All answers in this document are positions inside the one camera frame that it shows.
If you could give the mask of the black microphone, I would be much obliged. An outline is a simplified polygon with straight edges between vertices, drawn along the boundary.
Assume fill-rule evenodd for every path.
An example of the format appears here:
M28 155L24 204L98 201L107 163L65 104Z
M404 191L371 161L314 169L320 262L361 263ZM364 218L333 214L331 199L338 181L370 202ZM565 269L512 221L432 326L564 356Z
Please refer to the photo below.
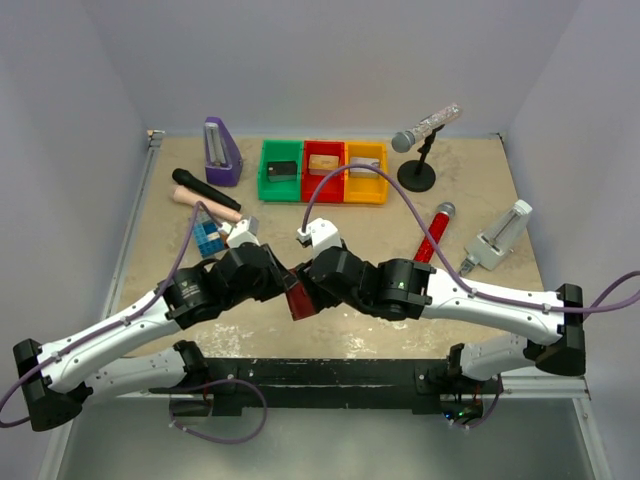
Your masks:
M218 189L208 185L207 183L196 178L190 171L182 168L176 168L172 172L172 179L180 186L209 199L217 202L225 207L228 207L236 212L241 210L241 204L232 199L228 195L219 191Z

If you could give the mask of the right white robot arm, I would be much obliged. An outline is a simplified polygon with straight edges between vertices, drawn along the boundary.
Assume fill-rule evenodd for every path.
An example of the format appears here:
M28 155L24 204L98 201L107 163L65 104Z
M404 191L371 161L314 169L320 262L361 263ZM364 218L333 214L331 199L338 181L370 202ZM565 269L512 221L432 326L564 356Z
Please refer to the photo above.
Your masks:
M373 265L338 247L299 265L295 274L315 312L346 304L388 321L449 319L503 331L484 343L453 346L451 378L486 381L528 366L566 377L586 372L583 293L576 285L528 292L473 282L463 290L429 264L396 258Z

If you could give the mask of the red leather card holder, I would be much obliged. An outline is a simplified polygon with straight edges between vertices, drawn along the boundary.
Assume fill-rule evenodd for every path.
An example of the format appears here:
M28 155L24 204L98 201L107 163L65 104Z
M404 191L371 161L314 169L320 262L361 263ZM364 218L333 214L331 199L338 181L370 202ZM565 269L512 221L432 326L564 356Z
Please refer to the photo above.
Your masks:
M291 317L294 321L306 319L315 315L304 315L303 314L303 292L305 290L316 290L315 285L313 284L312 288L304 288L296 277L296 285L287 292L286 298L289 306L289 311L291 313Z

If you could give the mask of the pink microphone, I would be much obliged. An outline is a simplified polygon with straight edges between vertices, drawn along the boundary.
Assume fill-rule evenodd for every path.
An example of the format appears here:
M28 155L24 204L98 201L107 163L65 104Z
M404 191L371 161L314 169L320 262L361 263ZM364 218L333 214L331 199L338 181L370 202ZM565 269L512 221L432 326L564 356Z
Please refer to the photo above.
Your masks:
M210 213L223 221L237 223L242 220L241 213L202 195L194 193L184 186L175 186L170 197L177 203L190 206L195 206L197 202L201 202Z

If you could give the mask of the yellow plastic bin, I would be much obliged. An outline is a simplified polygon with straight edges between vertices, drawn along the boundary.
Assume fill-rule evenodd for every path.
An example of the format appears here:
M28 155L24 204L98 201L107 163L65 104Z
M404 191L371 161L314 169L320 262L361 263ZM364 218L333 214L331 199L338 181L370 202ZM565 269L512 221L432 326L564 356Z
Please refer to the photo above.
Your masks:
M383 143L346 142L345 161L354 163L355 158L369 158L378 161L378 168L387 173L387 148ZM353 204L381 205L387 201L388 184L378 173L368 170L369 175L354 173L356 168L344 171L344 202Z

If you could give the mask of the grey plastic strut piece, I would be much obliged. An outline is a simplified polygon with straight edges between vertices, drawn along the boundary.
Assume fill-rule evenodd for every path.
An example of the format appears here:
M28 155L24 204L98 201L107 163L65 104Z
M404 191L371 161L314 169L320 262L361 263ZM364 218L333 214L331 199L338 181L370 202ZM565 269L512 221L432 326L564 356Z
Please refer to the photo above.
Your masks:
M477 257L467 255L458 269L458 274L461 277L468 275L479 263L480 260Z

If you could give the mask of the white metronome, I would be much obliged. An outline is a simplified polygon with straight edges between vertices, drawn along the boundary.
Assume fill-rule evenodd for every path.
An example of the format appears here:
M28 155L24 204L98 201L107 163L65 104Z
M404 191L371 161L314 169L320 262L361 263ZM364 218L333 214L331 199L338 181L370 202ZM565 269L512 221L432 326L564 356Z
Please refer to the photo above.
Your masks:
M532 214L532 207L517 200L492 224L480 231L465 246L466 256L473 255L486 270L494 270L512 251L523 235Z

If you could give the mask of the silver glitter microphone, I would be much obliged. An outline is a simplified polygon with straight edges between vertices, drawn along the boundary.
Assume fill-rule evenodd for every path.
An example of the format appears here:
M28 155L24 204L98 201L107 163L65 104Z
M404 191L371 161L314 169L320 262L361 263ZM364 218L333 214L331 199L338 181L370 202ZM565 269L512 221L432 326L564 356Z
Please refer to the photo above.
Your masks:
M448 105L420 120L413 127L397 132L391 140L392 149L397 153L408 152L417 142L426 139L440 127L453 122L461 114L462 108L458 104Z

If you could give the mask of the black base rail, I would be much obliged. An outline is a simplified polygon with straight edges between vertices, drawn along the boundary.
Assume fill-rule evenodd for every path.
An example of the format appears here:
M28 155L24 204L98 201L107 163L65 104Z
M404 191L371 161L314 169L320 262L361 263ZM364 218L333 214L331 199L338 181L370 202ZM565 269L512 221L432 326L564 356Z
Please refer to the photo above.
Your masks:
M209 358L208 372L154 394L213 397L212 413L237 416L262 402L239 380L260 391L270 409L391 409L439 414L441 401L502 391L497 380L479 382L447 375L435 359Z

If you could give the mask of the purple metronome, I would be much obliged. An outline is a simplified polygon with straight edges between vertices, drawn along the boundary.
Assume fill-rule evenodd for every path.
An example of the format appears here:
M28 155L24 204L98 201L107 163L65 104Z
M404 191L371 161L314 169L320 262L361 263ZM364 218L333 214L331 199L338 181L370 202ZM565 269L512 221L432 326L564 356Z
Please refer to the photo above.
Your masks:
M206 181L214 186L235 187L243 170L239 148L219 117L207 117L203 127Z

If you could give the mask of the black card stack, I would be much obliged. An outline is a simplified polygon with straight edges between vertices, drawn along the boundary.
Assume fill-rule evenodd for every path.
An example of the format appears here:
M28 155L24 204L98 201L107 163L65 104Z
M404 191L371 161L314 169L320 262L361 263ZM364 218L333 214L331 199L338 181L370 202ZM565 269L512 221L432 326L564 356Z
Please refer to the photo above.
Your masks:
M266 178L271 183L294 181L297 176L296 161L270 161L266 164Z

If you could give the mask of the gold card stack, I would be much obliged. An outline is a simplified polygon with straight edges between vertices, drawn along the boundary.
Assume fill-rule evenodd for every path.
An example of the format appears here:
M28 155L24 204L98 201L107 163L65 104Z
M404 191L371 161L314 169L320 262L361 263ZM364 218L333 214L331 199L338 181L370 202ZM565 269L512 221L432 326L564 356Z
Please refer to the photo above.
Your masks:
M327 176L340 166L340 158L335 155L312 154L308 160L308 173L313 176Z

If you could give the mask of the blue building block stack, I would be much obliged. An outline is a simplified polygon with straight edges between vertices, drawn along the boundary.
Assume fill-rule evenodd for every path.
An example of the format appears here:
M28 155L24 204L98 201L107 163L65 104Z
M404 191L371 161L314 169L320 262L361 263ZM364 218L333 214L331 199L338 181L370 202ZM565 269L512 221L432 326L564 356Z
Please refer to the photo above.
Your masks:
M203 259L211 258L226 248L217 224L204 211L196 217L192 238Z

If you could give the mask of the silver card stack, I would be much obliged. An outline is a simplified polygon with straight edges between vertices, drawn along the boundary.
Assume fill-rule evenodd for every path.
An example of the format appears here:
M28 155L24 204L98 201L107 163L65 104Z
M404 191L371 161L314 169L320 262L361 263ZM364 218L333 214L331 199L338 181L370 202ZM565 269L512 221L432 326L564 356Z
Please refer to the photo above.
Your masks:
M380 169L380 159L375 157L355 156L349 159L352 168L349 169L349 175L354 178L370 178L378 177Z

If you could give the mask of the green plastic bin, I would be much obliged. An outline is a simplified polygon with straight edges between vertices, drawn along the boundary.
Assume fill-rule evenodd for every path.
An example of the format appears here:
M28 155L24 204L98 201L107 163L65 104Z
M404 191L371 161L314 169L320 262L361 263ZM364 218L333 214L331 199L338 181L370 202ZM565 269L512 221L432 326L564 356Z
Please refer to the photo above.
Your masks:
M258 198L264 202L301 201L301 140L265 139L257 174Z

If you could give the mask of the black microphone stand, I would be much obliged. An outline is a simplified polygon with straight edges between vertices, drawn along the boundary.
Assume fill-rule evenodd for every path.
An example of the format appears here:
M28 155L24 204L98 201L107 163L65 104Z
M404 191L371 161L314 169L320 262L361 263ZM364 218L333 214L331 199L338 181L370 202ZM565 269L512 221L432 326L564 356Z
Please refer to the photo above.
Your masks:
M433 167L426 162L426 158L431 151L436 136L443 126L437 127L418 149L420 157L418 160L404 162L397 171L397 180L400 185L411 192L426 192L430 190L436 181L436 173Z

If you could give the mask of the red glitter microphone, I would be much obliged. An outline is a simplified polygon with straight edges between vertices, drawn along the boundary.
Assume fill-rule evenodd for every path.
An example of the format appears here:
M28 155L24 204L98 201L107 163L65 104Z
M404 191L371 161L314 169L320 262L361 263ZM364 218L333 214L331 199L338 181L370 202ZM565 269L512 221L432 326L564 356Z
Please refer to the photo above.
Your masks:
M455 214L456 209L454 204L451 202L443 202L437 207L436 213L434 214L428 229L435 244L440 242L448 224L455 217ZM422 263L429 263L434 253L434 246L427 237L424 237L413 257L413 260Z

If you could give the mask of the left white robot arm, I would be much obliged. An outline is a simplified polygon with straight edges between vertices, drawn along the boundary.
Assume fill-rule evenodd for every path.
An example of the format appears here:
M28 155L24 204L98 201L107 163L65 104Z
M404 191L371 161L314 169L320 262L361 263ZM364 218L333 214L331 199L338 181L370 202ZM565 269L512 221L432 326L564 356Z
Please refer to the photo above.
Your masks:
M201 388L210 373L192 342L180 341L164 354L144 360L130 352L153 340L214 320L240 303L270 300L291 290L295 274L269 246L245 243L219 259L178 268L140 300L106 320L62 340L41 344L26 339L13 348L25 423L33 431L59 427L78 416L99 387L113 391L118 368L137 390L151 371L154 389Z

